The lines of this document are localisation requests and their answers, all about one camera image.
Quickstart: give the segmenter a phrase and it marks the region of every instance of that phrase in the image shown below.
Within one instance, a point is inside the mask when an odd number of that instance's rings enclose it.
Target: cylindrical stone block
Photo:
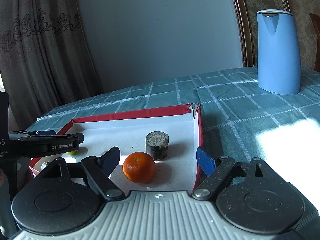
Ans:
[[[169,135],[165,132],[154,131],[146,137],[146,153],[155,161],[167,156],[169,145]]]

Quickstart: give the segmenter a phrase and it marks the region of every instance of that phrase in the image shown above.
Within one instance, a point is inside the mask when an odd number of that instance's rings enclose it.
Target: kettle lid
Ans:
[[[283,11],[283,10],[278,10],[278,9],[261,10],[261,11],[258,11],[257,14],[258,13],[284,13],[284,14],[292,15],[292,13],[290,13],[290,12]]]

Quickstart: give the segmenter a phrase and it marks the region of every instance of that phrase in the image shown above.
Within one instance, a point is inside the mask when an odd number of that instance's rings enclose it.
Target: table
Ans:
[[[302,68],[300,93],[281,96],[257,85],[257,68],[155,81],[52,109],[28,130],[58,131],[72,118],[202,104],[204,145],[217,156],[263,158],[320,209],[320,73]]]

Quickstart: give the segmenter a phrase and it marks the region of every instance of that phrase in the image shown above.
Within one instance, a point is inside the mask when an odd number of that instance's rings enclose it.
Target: sunlight patch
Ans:
[[[312,120],[263,132],[257,139],[264,160],[320,210],[320,127]]]

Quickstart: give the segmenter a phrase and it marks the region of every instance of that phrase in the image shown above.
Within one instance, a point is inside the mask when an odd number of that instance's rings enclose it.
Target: gray ribbed plate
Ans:
[[[22,231],[15,240],[267,240],[226,222],[208,201],[186,191],[133,191],[125,200],[109,202],[88,226],[61,236],[37,236]]]

